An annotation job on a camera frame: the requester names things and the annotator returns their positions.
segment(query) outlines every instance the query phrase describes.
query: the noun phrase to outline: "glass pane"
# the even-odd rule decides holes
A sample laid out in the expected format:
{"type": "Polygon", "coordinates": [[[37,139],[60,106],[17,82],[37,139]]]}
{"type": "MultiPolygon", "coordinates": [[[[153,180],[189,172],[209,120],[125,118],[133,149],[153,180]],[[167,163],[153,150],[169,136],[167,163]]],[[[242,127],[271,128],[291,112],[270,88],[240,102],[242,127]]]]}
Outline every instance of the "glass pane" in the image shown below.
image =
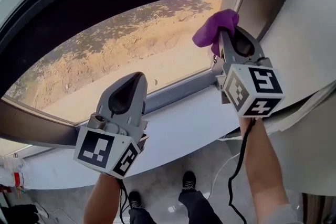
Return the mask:
{"type": "Polygon", "coordinates": [[[35,63],[7,95],[72,122],[96,110],[101,93],[142,71],[148,92],[209,69],[212,53],[192,36],[222,0],[162,0],[102,21],[35,63]]]}

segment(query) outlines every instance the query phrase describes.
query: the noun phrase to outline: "forearm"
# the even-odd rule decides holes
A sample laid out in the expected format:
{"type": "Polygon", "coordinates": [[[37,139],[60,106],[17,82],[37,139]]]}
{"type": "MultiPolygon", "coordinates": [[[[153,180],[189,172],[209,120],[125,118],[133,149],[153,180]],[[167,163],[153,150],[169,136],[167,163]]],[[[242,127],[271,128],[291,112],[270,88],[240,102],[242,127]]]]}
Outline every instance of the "forearm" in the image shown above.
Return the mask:
{"type": "MultiPolygon", "coordinates": [[[[240,119],[243,135],[249,122],[250,119],[240,119]]],[[[288,203],[280,164],[261,119],[248,136],[245,166],[259,220],[277,206],[288,203]]]]}
{"type": "Polygon", "coordinates": [[[118,212],[119,197],[118,181],[101,174],[85,208],[84,224],[113,223],[118,212]]]}

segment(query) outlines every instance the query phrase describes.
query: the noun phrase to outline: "purple rag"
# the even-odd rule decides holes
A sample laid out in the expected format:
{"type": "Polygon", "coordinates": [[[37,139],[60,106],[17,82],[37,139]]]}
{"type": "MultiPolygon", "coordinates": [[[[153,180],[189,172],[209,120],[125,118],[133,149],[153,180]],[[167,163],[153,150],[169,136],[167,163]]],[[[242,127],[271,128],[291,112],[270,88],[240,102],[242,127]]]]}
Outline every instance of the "purple rag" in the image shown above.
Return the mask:
{"type": "Polygon", "coordinates": [[[193,42],[198,47],[211,46],[211,51],[219,56],[218,28],[224,27],[231,37],[235,34],[235,26],[239,15],[232,9],[222,10],[212,15],[193,36],[193,42]]]}

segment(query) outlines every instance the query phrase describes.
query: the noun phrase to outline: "pant leg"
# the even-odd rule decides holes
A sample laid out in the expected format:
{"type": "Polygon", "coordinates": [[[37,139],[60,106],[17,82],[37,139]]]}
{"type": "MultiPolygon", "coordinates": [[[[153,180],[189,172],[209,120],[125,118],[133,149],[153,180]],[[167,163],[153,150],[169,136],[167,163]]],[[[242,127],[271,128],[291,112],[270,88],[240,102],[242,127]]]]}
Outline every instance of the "pant leg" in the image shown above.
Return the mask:
{"type": "Polygon", "coordinates": [[[146,209],[130,209],[130,224],[156,224],[146,209]]]}
{"type": "Polygon", "coordinates": [[[189,224],[222,224],[208,200],[200,191],[181,192],[178,200],[188,210],[189,224]]]}
{"type": "Polygon", "coordinates": [[[8,224],[35,224],[38,222],[35,205],[16,205],[9,208],[2,207],[1,210],[8,224]]]}

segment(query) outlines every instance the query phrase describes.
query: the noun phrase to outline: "floor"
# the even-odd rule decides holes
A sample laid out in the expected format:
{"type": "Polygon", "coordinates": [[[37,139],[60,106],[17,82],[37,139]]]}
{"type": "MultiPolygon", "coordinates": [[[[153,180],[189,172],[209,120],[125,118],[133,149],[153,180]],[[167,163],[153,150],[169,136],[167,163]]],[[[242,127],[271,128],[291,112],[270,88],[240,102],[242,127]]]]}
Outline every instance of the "floor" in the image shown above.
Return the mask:
{"type": "MultiPolygon", "coordinates": [[[[197,189],[205,197],[208,197],[217,171],[230,157],[231,153],[227,144],[215,141],[164,166],[127,178],[125,185],[128,191],[136,189],[141,193],[145,208],[157,223],[188,223],[186,209],[177,201],[181,191],[183,173],[187,170],[194,171],[197,177],[197,189]]],[[[233,159],[222,169],[209,199],[215,212],[226,223],[242,222],[231,207],[227,205],[229,198],[227,181],[234,172],[236,165],[237,159],[233,159]]],[[[27,204],[33,201],[39,202],[50,215],[49,219],[44,219],[46,224],[80,224],[91,190],[92,186],[64,190],[30,190],[23,194],[21,199],[18,199],[16,194],[9,194],[8,199],[12,205],[27,204]]],[[[244,167],[233,181],[233,193],[234,205],[249,223],[256,223],[244,167]]],[[[298,216],[301,217],[301,194],[294,191],[287,191],[287,194],[293,208],[298,209],[298,216]]],[[[128,223],[128,216],[128,213],[125,212],[125,223],[128,223]]]]}

